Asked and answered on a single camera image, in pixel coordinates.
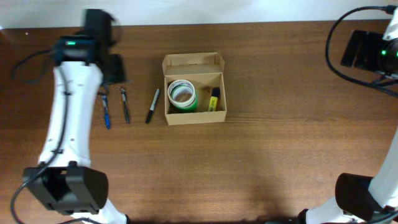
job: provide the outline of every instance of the black pen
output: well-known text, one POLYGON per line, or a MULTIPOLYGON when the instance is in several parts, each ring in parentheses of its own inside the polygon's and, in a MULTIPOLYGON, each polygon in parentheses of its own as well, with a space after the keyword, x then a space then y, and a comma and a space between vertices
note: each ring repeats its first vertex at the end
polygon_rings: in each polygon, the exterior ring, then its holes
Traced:
POLYGON ((121 94, 123 99, 124 117, 126 118, 126 123, 130 123, 129 107, 127 106, 127 96, 126 91, 121 88, 121 94))
POLYGON ((157 100, 159 99, 159 96, 160 96, 160 88, 156 90, 154 100, 152 102, 152 105, 150 106, 147 119, 145 120, 145 123, 147 123, 147 124, 149 124, 152 114, 154 113, 156 103, 157 103, 157 100))

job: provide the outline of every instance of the white tape roll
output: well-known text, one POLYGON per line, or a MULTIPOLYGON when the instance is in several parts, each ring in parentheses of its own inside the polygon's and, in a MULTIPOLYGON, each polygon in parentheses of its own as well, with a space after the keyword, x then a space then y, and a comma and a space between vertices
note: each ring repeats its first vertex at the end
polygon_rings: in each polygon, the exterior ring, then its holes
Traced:
POLYGON ((180 109, 191 107, 191 105, 195 103, 197 97, 195 93, 195 87, 190 81, 187 80, 175 80, 172 82, 167 89, 167 96, 169 97, 170 102, 180 109), (191 94, 191 97, 184 102, 176 101, 176 98, 184 93, 191 94))

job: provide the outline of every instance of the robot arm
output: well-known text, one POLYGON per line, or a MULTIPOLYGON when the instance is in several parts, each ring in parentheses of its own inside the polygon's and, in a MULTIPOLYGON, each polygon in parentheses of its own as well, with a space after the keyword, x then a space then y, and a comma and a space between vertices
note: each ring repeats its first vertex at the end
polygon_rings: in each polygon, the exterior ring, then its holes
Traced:
MULTIPOLYGON (((394 79, 393 74, 397 74, 398 70, 391 64, 396 64, 397 49, 394 46, 398 38, 398 9, 387 6, 385 11, 394 11, 394 15, 384 35, 361 31, 358 34, 364 35, 360 37, 355 36, 354 32, 342 65, 350 67, 356 60, 355 67, 381 75, 390 74, 389 78, 394 79), (388 57, 389 54, 394 54, 394 57, 388 57)), ((336 184, 336 195, 323 205, 308 210, 305 213, 306 223, 364 222, 380 219, 386 208, 394 212, 394 208, 398 207, 397 161, 398 130, 378 174, 374 178, 342 174, 336 184)))
POLYGON ((127 215, 108 200, 106 175, 89 168, 89 134, 98 90, 125 79, 121 57, 109 54, 114 44, 112 19, 102 10, 89 9, 84 29, 78 35, 61 37, 55 45, 49 131, 39 166, 26 168, 23 178, 48 210, 97 223, 125 224, 130 222, 127 215), (42 166, 47 168, 37 175, 42 166))
POLYGON ((90 167, 89 134, 98 89, 102 83, 103 74, 95 64, 85 65, 84 62, 62 62, 54 70, 54 99, 49 131, 39 163, 47 162, 53 156, 61 132, 63 114, 68 113, 66 130, 59 154, 50 167, 67 167, 70 161, 78 166, 90 167), (67 80, 69 101, 72 106, 65 112, 65 86, 60 72, 67 80))

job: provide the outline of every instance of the wooden table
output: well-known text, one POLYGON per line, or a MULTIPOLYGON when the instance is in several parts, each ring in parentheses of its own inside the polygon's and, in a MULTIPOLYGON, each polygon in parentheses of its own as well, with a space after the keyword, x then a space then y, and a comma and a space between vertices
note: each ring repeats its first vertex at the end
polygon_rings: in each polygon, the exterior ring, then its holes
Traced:
MULTIPOLYGON (((331 57, 338 64, 354 29, 383 32, 386 21, 345 22, 331 57)), ((331 22, 275 22, 123 27, 131 124, 119 85, 111 87, 113 127, 95 105, 92 168, 107 174, 109 198, 133 220, 228 221, 296 216, 334 194, 342 172, 376 175, 395 133, 397 100, 348 83, 326 66, 331 22), (145 118, 162 86, 166 54, 221 52, 228 114, 225 123, 167 126, 164 102, 145 118)), ((47 49, 77 28, 1 31, 0 222, 13 223, 9 201, 25 167, 35 166, 49 125, 53 76, 36 85, 10 78, 26 55, 47 49)), ((36 77, 41 58, 18 72, 36 77)), ((357 77, 375 75, 343 69, 357 77)), ((27 191, 17 201, 27 223, 68 220, 46 211, 27 191)))

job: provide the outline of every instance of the open cardboard box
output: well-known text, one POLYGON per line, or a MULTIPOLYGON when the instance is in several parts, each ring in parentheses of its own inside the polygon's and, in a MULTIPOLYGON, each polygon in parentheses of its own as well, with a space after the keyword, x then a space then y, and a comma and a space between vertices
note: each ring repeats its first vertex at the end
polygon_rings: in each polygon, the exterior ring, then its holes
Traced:
POLYGON ((224 60, 220 53, 172 54, 163 60, 165 116, 169 125, 223 122, 226 117, 224 60), (169 84, 188 80, 195 87, 198 107, 194 113, 181 113, 167 96, 169 84), (216 111, 208 112, 211 91, 220 88, 216 111))

